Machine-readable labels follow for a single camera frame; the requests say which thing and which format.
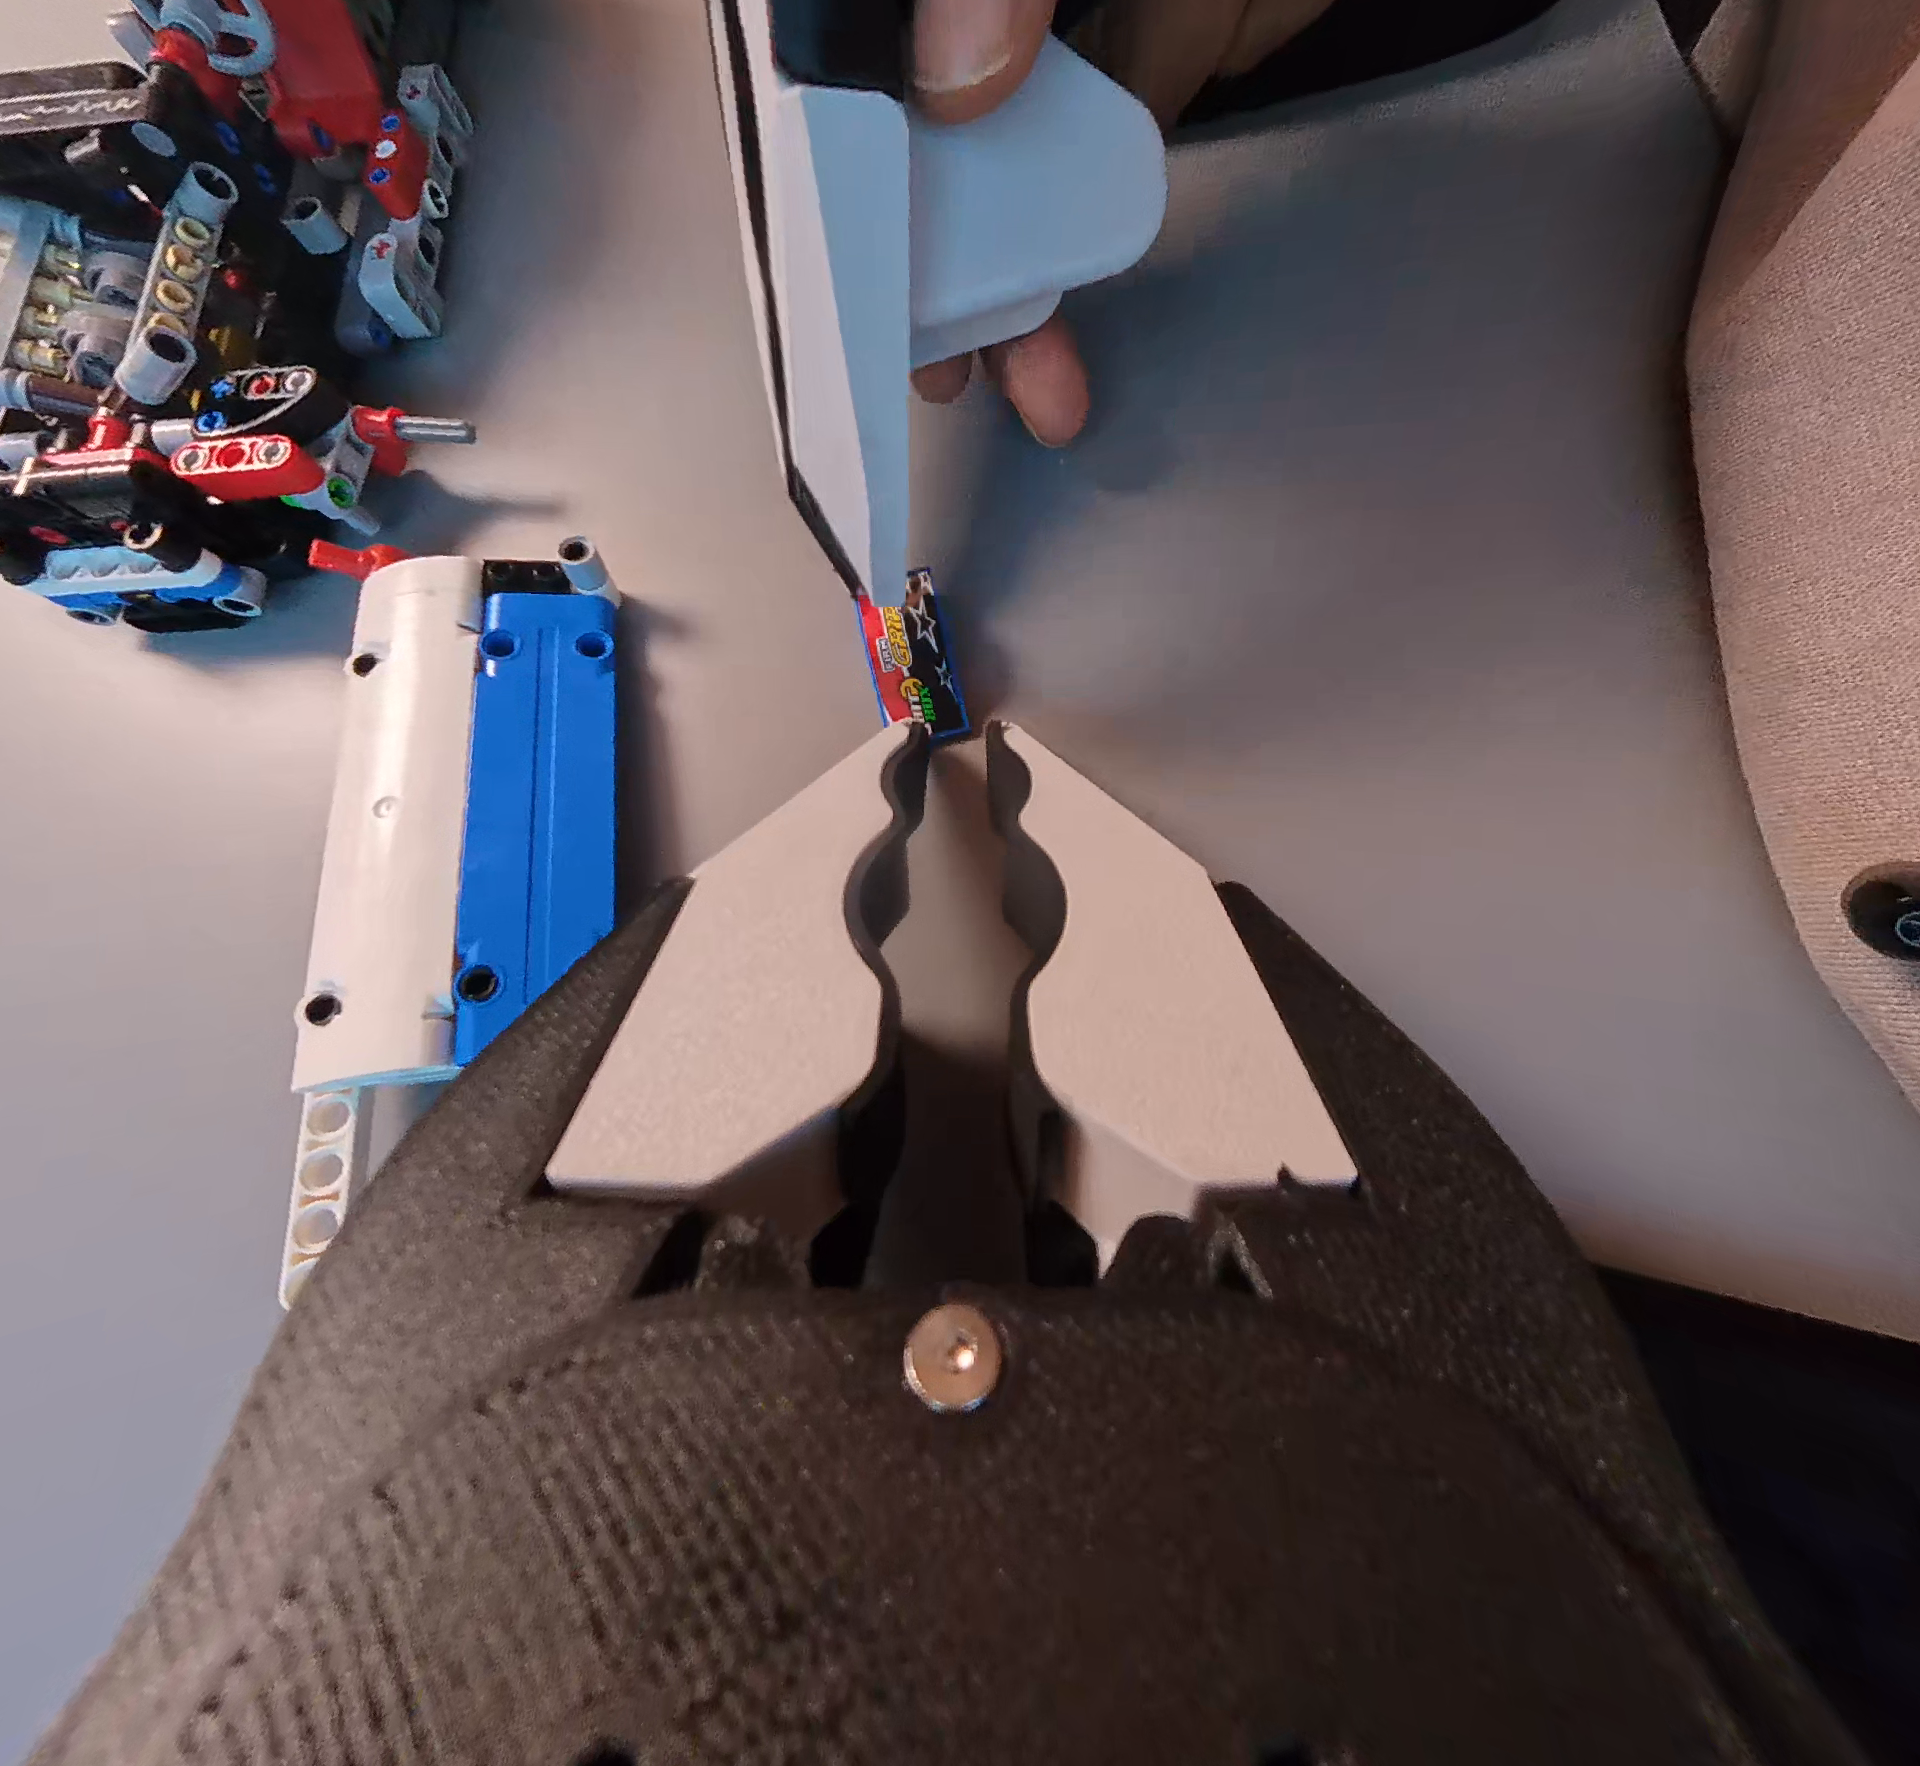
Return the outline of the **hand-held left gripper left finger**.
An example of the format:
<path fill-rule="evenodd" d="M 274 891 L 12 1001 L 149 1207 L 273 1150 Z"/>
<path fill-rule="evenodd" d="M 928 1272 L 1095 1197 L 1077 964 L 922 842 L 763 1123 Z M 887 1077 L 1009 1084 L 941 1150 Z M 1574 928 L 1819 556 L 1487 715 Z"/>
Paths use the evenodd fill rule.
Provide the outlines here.
<path fill-rule="evenodd" d="M 545 1178 L 636 1201 L 876 1201 L 919 732 L 885 726 L 706 860 Z"/>

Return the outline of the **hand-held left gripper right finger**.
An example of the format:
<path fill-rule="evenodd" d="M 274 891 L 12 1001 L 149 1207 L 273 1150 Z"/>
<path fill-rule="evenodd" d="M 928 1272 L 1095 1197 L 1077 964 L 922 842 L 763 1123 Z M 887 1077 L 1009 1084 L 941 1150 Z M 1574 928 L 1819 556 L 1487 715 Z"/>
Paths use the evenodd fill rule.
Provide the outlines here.
<path fill-rule="evenodd" d="M 986 793 L 1027 950 L 1009 1103 L 1034 1236 L 1103 1274 L 1146 1218 L 1349 1189 L 1355 1156 L 1207 867 L 1023 726 L 989 726 Z"/>

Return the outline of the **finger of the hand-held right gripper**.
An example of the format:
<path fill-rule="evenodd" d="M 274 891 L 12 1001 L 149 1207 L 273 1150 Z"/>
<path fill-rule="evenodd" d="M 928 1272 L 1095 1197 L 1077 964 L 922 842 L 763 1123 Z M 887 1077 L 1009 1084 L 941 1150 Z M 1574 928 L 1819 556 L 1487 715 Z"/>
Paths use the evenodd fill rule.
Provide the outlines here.
<path fill-rule="evenodd" d="M 848 588 L 860 588 L 863 451 L 805 89 L 779 71 L 772 0 L 709 0 L 709 21 L 784 480 L 834 572 Z"/>
<path fill-rule="evenodd" d="M 897 593 L 908 562 L 908 128 L 885 94 L 779 84 L 769 206 L 787 459 L 842 573 Z"/>

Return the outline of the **white and blue lego panel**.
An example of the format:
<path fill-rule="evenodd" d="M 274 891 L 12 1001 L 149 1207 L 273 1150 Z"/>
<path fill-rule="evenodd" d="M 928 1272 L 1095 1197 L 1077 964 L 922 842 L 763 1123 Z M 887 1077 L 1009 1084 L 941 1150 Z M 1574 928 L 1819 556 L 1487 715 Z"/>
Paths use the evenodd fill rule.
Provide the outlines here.
<path fill-rule="evenodd" d="M 316 541 L 361 582 L 297 1006 L 279 1302 L 336 1239 L 376 1090 L 453 1078 L 612 929 L 618 591 L 550 557 Z"/>

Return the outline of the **stickered blue lego tile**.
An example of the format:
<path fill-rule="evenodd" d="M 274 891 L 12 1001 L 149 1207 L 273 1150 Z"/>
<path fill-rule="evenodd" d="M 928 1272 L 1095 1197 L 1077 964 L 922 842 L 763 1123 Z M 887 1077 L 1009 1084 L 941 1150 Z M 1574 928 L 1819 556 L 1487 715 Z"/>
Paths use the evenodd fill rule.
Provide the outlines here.
<path fill-rule="evenodd" d="M 968 738 L 973 722 L 931 572 L 912 569 L 897 604 L 881 606 L 860 591 L 854 610 L 881 722 L 917 724 L 939 745 Z"/>

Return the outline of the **lego race car model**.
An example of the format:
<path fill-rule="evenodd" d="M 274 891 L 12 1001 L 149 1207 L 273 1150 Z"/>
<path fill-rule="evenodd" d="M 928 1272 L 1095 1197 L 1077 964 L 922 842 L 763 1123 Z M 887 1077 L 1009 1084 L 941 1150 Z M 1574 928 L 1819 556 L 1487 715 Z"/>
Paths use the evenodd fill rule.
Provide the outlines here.
<path fill-rule="evenodd" d="M 85 627 L 252 624 L 394 557 L 368 491 L 458 417 L 368 404 L 437 340 L 465 0 L 117 0 L 3 79 L 3 569 Z"/>

